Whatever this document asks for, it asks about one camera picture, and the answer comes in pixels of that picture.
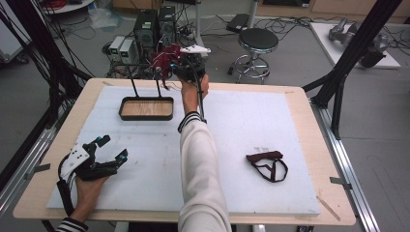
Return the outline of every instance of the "white sleeve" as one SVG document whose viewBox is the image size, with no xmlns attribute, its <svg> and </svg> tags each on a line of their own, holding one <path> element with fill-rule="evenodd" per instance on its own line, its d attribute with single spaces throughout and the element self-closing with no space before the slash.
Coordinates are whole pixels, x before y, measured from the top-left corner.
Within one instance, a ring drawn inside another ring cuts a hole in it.
<svg viewBox="0 0 410 232">
<path fill-rule="evenodd" d="M 184 207 L 178 230 L 231 231 L 215 141 L 205 123 L 192 120 L 181 129 Z"/>
</svg>

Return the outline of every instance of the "person's hand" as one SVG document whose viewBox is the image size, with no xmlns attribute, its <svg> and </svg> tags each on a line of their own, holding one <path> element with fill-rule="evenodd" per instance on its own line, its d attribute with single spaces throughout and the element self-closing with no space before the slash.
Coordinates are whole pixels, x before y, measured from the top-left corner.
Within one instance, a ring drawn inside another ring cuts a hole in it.
<svg viewBox="0 0 410 232">
<path fill-rule="evenodd" d="M 80 222 L 84 222 L 93 212 L 97 205 L 103 184 L 108 177 L 103 177 L 95 181 L 83 181 L 79 177 L 75 177 L 77 188 L 77 205 L 70 218 Z"/>
<path fill-rule="evenodd" d="M 187 115 L 189 112 L 197 111 L 198 109 L 198 91 L 196 86 L 192 83 L 188 83 L 182 78 L 178 77 L 181 81 L 182 89 L 182 103 L 184 105 L 184 112 Z M 202 99 L 204 99 L 208 94 L 209 89 L 209 76 L 205 74 L 201 80 L 201 89 L 202 89 Z"/>
</svg>

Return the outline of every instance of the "robotic hand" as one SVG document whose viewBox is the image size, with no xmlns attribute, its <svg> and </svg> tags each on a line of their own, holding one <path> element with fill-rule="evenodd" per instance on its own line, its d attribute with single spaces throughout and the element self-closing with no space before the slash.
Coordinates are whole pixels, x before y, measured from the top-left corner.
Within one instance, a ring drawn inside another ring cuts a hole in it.
<svg viewBox="0 0 410 232">
<path fill-rule="evenodd" d="M 344 17 L 338 25 L 334 28 L 329 30 L 329 40 L 331 41 L 339 41 L 343 45 L 349 45 L 350 42 L 353 40 L 353 37 L 358 32 L 361 23 L 355 22 L 353 23 L 346 33 L 343 33 L 344 25 L 347 22 L 347 17 Z M 361 64 L 365 68 L 371 68 L 375 66 L 381 59 L 386 57 L 383 52 L 388 48 L 388 37 L 385 34 L 378 34 L 376 38 L 374 38 L 373 42 L 367 47 L 367 51 L 363 55 L 363 57 L 359 60 L 359 64 Z"/>
<path fill-rule="evenodd" d="M 181 48 L 177 44 L 171 44 L 165 47 L 162 52 L 152 54 L 152 68 L 154 70 L 157 67 L 161 68 L 162 83 L 170 77 L 170 73 L 178 75 L 187 82 L 196 82 L 196 77 L 200 79 L 205 74 L 205 65 L 199 54 L 205 52 L 208 53 L 211 50 L 199 45 Z"/>
<path fill-rule="evenodd" d="M 118 168 L 127 161 L 128 151 L 124 149 L 114 161 L 96 162 L 97 147 L 102 147 L 110 140 L 109 135 L 97 137 L 94 141 L 81 145 L 75 144 L 70 153 L 61 160 L 58 167 L 59 181 L 57 188 L 63 200 L 64 209 L 69 216 L 73 210 L 70 184 L 73 173 L 83 181 L 93 181 L 117 174 Z"/>
</svg>

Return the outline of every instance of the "metal stool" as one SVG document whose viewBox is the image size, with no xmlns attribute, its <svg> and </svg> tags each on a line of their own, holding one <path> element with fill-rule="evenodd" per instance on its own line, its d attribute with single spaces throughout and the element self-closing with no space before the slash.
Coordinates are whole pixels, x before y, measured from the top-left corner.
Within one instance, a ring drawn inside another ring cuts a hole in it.
<svg viewBox="0 0 410 232">
<path fill-rule="evenodd" d="M 250 28 L 244 30 L 239 35 L 239 45 L 250 52 L 250 55 L 243 55 L 236 59 L 229 68 L 229 74 L 234 71 L 239 73 L 236 83 L 239 83 L 241 76 L 261 78 L 264 83 L 265 76 L 270 73 L 269 64 L 259 57 L 260 54 L 270 53 L 278 47 L 278 37 L 271 31 L 261 28 Z"/>
</svg>

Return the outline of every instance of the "black stool seat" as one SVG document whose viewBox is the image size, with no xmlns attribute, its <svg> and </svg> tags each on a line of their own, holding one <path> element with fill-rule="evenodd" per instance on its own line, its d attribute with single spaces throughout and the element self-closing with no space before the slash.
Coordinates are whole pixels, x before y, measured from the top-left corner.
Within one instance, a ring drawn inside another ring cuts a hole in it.
<svg viewBox="0 0 410 232">
<path fill-rule="evenodd" d="M 278 45 L 278 37 L 265 29 L 250 28 L 239 35 L 239 41 L 243 45 L 254 49 L 272 49 Z"/>
</svg>

